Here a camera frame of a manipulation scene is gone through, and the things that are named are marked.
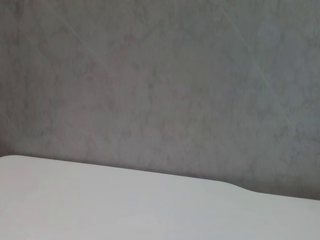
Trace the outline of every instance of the mottled gray surface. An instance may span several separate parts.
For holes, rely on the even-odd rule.
[[[320,199],[320,1],[0,6],[0,155]]]

